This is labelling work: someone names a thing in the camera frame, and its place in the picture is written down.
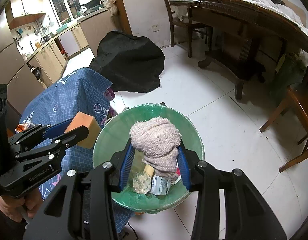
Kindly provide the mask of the person's left hand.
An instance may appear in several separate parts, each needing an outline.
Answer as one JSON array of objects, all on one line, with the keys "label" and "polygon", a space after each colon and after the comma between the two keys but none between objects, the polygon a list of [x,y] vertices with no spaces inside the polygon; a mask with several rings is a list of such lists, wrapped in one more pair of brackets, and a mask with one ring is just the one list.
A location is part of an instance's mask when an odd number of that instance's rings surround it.
[{"label": "person's left hand", "polygon": [[43,204],[43,201],[38,188],[19,199],[2,195],[0,196],[0,211],[11,220],[20,223],[23,219],[23,215],[18,210],[18,207],[25,205],[27,207],[27,216],[33,218]]}]

